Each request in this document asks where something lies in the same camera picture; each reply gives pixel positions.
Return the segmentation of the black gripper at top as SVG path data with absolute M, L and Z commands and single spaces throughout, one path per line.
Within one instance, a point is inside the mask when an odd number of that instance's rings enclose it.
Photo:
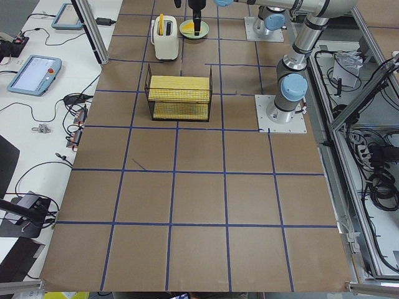
M 181 7 L 181 0 L 174 0 L 176 8 Z M 193 11 L 201 11 L 206 7 L 206 0 L 188 0 L 188 5 Z

